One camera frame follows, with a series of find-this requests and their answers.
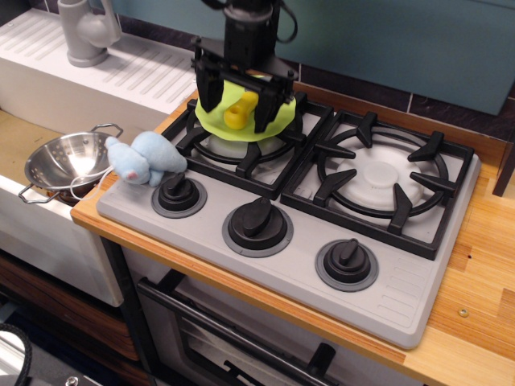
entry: blue plush toy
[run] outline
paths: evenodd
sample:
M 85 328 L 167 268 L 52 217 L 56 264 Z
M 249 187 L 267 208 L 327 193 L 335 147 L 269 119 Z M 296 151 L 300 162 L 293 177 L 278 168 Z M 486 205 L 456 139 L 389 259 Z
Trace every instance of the blue plush toy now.
M 179 154 L 165 137 L 153 131 L 139 134 L 132 145 L 115 137 L 105 140 L 109 164 L 128 183 L 149 183 L 157 187 L 165 171 L 180 173 L 186 170 L 186 158 Z

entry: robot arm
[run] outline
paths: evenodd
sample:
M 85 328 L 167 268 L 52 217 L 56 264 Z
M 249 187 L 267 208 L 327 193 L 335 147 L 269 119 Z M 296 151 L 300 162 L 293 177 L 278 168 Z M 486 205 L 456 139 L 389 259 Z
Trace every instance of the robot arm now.
M 225 39 L 223 42 L 198 38 L 194 65 L 202 107 L 213 110 L 221 101 L 224 80 L 244 86 L 259 95 L 254 114 L 255 133 L 262 133 L 272 122 L 279 108 L 293 98 L 293 83 L 298 74 L 275 56 L 278 20 L 281 8 L 297 22 L 283 0 L 202 0 L 206 5 L 223 10 Z M 254 70 L 265 78 L 251 76 Z

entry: stainless steel strainer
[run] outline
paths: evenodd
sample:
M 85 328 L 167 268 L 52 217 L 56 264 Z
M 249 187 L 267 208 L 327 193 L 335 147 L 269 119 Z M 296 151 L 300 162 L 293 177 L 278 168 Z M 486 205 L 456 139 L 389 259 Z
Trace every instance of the stainless steel strainer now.
M 123 129 L 114 123 L 96 125 L 86 133 L 74 133 L 56 138 L 38 148 L 25 163 L 25 176 L 31 183 L 19 192 L 24 203 L 47 203 L 58 195 L 67 194 L 76 177 L 84 176 L 73 183 L 73 191 L 82 196 L 88 193 L 101 179 L 94 175 L 109 167 L 105 140 L 110 134 L 97 129 L 113 126 L 119 137 Z M 37 186 L 55 192 L 48 199 L 28 200 L 23 196 L 28 189 Z

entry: sink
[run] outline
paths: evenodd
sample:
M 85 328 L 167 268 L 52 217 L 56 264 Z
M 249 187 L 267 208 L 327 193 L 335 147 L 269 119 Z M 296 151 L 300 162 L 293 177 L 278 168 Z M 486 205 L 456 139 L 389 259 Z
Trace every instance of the sink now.
M 113 122 L 130 143 L 196 89 L 193 53 L 124 34 L 90 68 L 67 59 L 57 14 L 31 9 L 0 27 L 0 109 L 60 133 Z
M 28 156 L 14 146 L 21 141 L 36 149 L 48 138 L 101 123 L 121 126 L 120 140 L 131 143 L 195 91 L 192 53 L 123 35 L 104 62 L 77 68 L 68 62 L 67 50 L 59 15 L 31 9 L 0 27 L 0 146 L 2 156 L 23 158 L 0 165 L 0 249 L 119 306 L 122 294 L 100 237 L 74 224 L 65 203 L 28 205 L 18 197 L 28 184 L 23 179 Z M 25 196 L 43 198 L 33 190 Z

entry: gray faucet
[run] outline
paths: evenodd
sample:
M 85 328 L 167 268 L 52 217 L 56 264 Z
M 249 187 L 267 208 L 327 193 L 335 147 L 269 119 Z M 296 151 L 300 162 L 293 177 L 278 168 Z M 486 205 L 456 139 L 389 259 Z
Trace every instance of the gray faucet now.
M 95 66 L 107 58 L 107 47 L 122 36 L 111 0 L 101 0 L 105 15 L 95 15 L 89 0 L 59 0 L 57 5 L 68 44 L 68 60 L 77 67 Z

